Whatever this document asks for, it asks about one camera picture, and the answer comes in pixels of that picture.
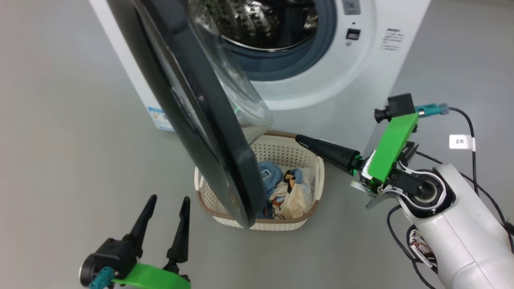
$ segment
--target washing machine door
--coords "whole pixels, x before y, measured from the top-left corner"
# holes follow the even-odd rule
[[[271,125],[267,106],[215,27],[195,25],[182,1],[133,3],[152,55],[138,65],[155,97],[223,206],[252,226],[266,200],[250,143]]]

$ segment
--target green bracket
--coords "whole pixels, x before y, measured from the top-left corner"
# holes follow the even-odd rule
[[[113,282],[142,289],[191,289],[191,283],[180,275],[140,263],[125,279],[113,279]]]
[[[418,122],[419,114],[393,117],[378,144],[368,173],[384,183]]]

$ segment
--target laundry basket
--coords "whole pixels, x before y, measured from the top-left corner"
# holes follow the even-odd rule
[[[283,171],[293,168],[310,168],[314,173],[314,203],[309,212],[294,219],[257,219],[252,230],[291,231],[300,228],[318,208],[325,181],[323,159],[300,146],[295,136],[267,133],[252,144],[257,161],[268,160]],[[194,186],[202,209],[223,225],[242,228],[223,207],[198,168],[194,172]]]

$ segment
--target teal connector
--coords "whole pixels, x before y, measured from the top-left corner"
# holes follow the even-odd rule
[[[419,117],[427,117],[436,114],[448,114],[448,105],[446,103],[432,103],[415,107]]]
[[[111,267],[104,267],[89,284],[89,289],[104,289],[114,279],[114,270]]]

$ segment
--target gray floor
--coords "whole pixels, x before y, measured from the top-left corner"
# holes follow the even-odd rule
[[[393,91],[469,113],[479,183],[510,218],[513,14],[508,1],[435,0]],[[89,4],[1,0],[0,40],[2,287],[79,288],[82,260],[122,237],[153,193],[142,261],[164,264],[194,166],[173,133],[154,128]],[[449,133],[467,131],[458,115],[433,117],[413,139],[469,173],[470,153],[447,148]],[[394,202],[366,211],[348,182],[327,166],[317,213],[293,232],[225,227],[193,203],[182,272],[195,288],[424,287],[387,230]],[[405,218],[393,223],[403,236]]]

